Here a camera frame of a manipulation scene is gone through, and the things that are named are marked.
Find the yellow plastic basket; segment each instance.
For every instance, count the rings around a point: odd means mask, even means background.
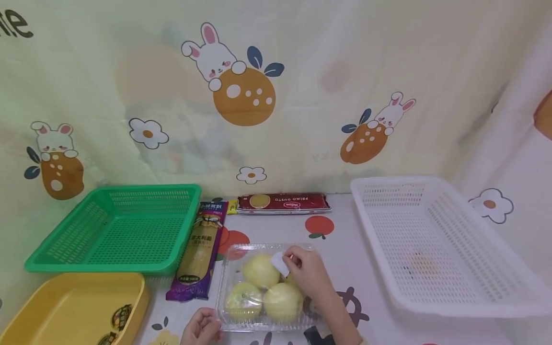
[[[139,273],[66,273],[44,283],[0,345],[131,345],[150,294]]]

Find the curtain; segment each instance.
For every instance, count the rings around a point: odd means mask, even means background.
[[[491,119],[474,140],[457,187],[552,288],[552,12]],[[515,343],[549,344],[552,317],[502,321]]]
[[[92,189],[346,193],[451,178],[545,0],[5,0],[0,328],[22,265]]]

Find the plastic clamshell container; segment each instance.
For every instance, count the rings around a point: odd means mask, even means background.
[[[30,297],[0,345],[131,345],[149,302],[139,273],[61,274]]]
[[[174,275],[200,194],[196,184],[97,188],[43,240],[25,269]]]
[[[310,299],[272,270],[276,269],[270,258],[292,245],[315,250],[305,243],[232,245],[228,249],[216,301],[223,331],[304,331],[322,322],[312,311]]]
[[[358,178],[351,190],[396,306],[454,317],[552,313],[550,289],[445,180]]]

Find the printed tablecloth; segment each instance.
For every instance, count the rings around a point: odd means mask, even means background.
[[[238,242],[312,243],[360,334],[370,345],[511,345],[494,320],[444,318],[395,308],[383,286],[351,194],[329,195],[323,215],[231,215],[229,239]],[[184,327],[200,307],[214,307],[222,273],[215,265],[209,300],[165,300],[172,278],[148,278],[152,299],[135,345],[179,345]],[[320,330],[321,336],[327,331]],[[226,333],[221,345],[307,345],[302,332]]]

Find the hand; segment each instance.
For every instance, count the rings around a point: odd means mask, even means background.
[[[199,308],[182,333],[181,345],[209,345],[222,339],[220,321],[215,320],[211,308]]]
[[[301,291],[315,303],[336,295],[326,267],[317,252],[291,246],[284,253],[283,259]]]

